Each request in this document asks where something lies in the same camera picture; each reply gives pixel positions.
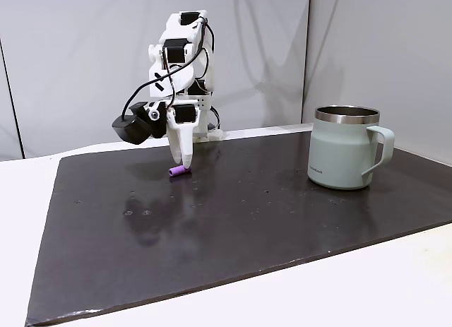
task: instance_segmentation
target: white backdrop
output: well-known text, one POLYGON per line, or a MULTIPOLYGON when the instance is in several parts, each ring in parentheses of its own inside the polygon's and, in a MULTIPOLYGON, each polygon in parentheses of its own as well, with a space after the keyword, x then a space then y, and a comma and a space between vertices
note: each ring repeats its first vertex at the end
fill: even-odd
POLYGON ((209 12, 222 129, 300 123, 308 1, 0 0, 26 156, 118 141, 111 123, 179 11, 209 12))
POLYGON ((452 164, 451 5, 311 0, 303 122, 320 105, 376 108, 396 146, 452 164))
POLYGON ((3 57, 0 52, 0 161, 21 158, 3 57))

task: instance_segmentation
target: mug handle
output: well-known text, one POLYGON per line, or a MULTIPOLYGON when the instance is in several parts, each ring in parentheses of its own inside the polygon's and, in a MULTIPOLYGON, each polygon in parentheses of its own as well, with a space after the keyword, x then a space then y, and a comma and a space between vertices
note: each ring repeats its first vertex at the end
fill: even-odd
POLYGON ((363 177, 368 175, 370 172, 372 172, 378 166, 381 166, 381 165, 391 161, 391 159, 393 158, 394 140, 396 139, 393 131, 390 129, 387 129, 387 128, 383 128, 380 126, 370 126, 370 127, 367 127, 367 130, 374 131, 376 133, 380 133, 384 138, 384 142, 383 142, 383 153, 381 154, 380 162, 377 163, 376 165, 370 167, 364 173, 362 173, 363 177))

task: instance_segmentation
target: dark board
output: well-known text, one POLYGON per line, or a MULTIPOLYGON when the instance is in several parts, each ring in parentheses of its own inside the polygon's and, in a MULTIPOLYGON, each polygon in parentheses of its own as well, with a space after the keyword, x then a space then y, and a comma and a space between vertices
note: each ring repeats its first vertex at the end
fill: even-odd
POLYGON ((307 178, 310 133, 64 158, 28 324, 109 313, 452 221, 452 169, 401 150, 360 191, 307 178))

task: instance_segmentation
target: mug logo text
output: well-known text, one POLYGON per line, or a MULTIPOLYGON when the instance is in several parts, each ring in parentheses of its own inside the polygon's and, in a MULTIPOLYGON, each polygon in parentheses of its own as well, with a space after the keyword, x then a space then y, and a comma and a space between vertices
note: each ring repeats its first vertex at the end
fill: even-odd
POLYGON ((316 169, 316 168, 314 168, 312 166, 309 166, 309 168, 311 168, 313 171, 315 171, 315 172, 317 172, 319 174, 323 174, 323 172, 321 170, 318 170, 318 169, 316 169))

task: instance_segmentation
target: stainless steel rim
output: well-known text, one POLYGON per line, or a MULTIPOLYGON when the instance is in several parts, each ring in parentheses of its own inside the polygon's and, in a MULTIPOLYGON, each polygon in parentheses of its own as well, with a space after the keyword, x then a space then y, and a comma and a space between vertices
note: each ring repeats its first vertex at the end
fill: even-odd
POLYGON ((315 117, 336 124, 376 124, 380 121, 380 112, 372 108, 332 105, 317 108, 315 117))

